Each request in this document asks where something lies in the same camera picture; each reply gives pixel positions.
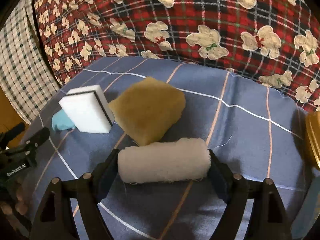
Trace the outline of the white towel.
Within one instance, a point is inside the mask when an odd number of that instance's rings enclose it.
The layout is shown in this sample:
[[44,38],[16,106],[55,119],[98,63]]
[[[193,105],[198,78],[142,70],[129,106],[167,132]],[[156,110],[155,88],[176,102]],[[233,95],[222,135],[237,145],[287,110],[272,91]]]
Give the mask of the white towel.
[[130,146],[118,154],[119,175],[129,184],[199,180],[210,166],[210,153],[201,138]]

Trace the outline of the green white checked cloth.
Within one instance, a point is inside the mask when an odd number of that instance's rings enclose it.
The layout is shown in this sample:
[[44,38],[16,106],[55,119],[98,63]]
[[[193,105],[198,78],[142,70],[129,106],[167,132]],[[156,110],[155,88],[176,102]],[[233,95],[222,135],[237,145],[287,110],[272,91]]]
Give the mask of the green white checked cloth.
[[33,0],[20,0],[1,29],[1,89],[28,124],[59,90],[40,49]]

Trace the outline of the yellow sponge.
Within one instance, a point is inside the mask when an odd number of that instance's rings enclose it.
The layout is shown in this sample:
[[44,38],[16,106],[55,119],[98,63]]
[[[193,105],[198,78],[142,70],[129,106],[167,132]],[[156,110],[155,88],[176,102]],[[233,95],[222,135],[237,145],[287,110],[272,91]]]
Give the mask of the yellow sponge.
[[115,121],[139,146],[158,142],[185,105],[182,91],[153,77],[134,83],[109,103]]

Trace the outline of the light blue cloth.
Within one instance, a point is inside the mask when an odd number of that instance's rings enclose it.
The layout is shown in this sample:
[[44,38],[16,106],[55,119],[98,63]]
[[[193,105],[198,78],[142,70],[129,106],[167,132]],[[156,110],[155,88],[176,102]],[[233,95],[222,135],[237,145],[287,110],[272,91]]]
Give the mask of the light blue cloth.
[[52,116],[52,129],[54,131],[64,131],[74,129],[75,125],[63,109]]

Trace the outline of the white black melamine sponge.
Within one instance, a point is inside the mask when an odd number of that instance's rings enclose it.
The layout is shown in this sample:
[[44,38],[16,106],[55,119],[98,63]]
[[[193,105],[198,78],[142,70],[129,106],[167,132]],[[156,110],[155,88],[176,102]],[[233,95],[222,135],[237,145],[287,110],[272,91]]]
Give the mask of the white black melamine sponge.
[[80,132],[107,134],[113,127],[114,114],[99,85],[71,89],[59,105]]

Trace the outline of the red plaid bear blanket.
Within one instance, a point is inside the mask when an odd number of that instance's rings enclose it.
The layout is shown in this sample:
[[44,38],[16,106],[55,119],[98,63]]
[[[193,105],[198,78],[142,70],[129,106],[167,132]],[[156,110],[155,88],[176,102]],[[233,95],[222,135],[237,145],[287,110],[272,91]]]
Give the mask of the red plaid bear blanket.
[[64,85],[107,56],[228,69],[319,110],[319,22],[304,0],[34,0]]

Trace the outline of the blue plaid table cloth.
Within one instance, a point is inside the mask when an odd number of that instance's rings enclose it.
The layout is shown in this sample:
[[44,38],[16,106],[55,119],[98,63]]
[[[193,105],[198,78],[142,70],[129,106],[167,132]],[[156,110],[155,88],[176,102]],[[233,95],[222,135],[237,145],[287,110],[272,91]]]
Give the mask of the blue plaid table cloth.
[[[99,59],[71,79],[46,104],[25,136],[51,127],[60,99],[73,88],[99,85],[108,101],[151,76],[182,90],[186,106],[164,141],[201,138],[219,160],[245,178],[270,177],[294,220],[319,172],[303,159],[304,117],[289,97],[221,69],[141,57]],[[37,152],[37,166],[23,181],[34,218],[52,178],[72,180],[92,171],[113,148],[133,141],[114,125],[108,134],[51,131]],[[210,181],[125,184],[116,178],[100,212],[115,239],[209,239],[225,209]]]

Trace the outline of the gold lid round tin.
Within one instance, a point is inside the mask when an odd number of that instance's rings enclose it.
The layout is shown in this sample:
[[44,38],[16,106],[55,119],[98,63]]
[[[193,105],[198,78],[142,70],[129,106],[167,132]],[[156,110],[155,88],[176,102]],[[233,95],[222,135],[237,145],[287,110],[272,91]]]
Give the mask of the gold lid round tin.
[[317,170],[320,168],[319,152],[319,111],[308,113],[305,117],[305,141],[310,163]]

